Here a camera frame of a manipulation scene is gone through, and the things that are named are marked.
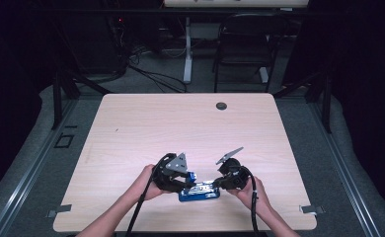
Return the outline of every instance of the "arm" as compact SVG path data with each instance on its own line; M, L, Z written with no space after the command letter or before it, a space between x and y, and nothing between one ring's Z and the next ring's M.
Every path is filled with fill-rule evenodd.
M128 211L137 203L141 194L146 187L150 175L152 174L153 165L144 167L143 171L134 181L134 183L128 188L128 190L120 196L116 202L94 222L88 225L81 233L79 237L110 237L116 230L119 222L128 213ZM155 198L164 191L161 191L156 187L155 183L151 183L146 194L145 200Z
M267 197L267 193L264 189L263 182L257 177L254 178L258 191L257 216L266 223L266 225L272 230L275 236L299 236L272 208L269 198ZM248 179L248 183L243 190L227 191L229 194L236 196L248 209L251 209L251 199L253 192L251 183L251 179Z

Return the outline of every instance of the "silver metal part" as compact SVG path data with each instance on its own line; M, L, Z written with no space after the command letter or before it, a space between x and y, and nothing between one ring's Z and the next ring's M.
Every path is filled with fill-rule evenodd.
M216 165L222 163L222 162L225 162L227 161L230 157L234 156L236 153L238 153L239 151L241 151L244 147L239 147L238 149L234 150L234 151L231 151L229 153L226 153L220 160L218 160L216 162Z
M214 193L218 190L213 186L213 181L204 181L197 183L196 186L190 188L189 190L183 190L182 195L199 195L199 194L208 194Z
M188 172L186 154L183 152L165 166L168 170L186 174Z

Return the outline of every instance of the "human hand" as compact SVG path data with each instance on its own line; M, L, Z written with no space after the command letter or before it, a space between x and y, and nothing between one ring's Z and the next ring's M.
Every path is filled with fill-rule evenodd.
M258 179L258 177L254 177L256 188L257 188L257 204L261 205L261 207L270 207L270 201L267 196L266 190L264 189L263 182ZM242 204L251 209L252 205L252 193L254 192L252 189L252 179L249 178L248 182L244 189L242 190L227 190L227 192L236 198L238 198Z
M144 189L146 188L147 182L149 181L150 176L152 175L154 165L147 165L143 168L143 171L133 182L133 184L128 188L127 194L131 194L134 197L140 198L143 194ZM155 183L152 183L147 190L145 200L153 199L161 194L167 194L168 192L160 190Z

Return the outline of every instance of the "blue object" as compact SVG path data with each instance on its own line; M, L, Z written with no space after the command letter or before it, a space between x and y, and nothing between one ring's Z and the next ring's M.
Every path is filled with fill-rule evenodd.
M196 180L196 174L194 172L188 172L186 177L186 183L193 183Z
M190 189L183 189L178 194L179 201L204 200L220 197L219 188L213 186L212 181L197 183Z

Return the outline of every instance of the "desk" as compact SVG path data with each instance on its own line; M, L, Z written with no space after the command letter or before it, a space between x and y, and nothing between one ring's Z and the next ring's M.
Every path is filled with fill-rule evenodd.
M223 102L226 110L218 110ZM130 186L147 164L167 153L186 153L197 181L220 177L215 165L225 153L264 182L272 206L293 229L313 229L316 219L303 214L309 205L275 101L270 94L120 94L106 95L62 205L54 220L58 232L81 231ZM125 231L134 208L116 231ZM258 219L259 228L268 227ZM221 191L212 200L179 202L167 194L146 201L133 231L252 231L251 213Z
M170 8L305 8L309 0L165 0L164 2L165 6ZM192 81L192 68L191 23L187 17L185 83ZM260 70L260 74L263 81L268 80L265 68Z

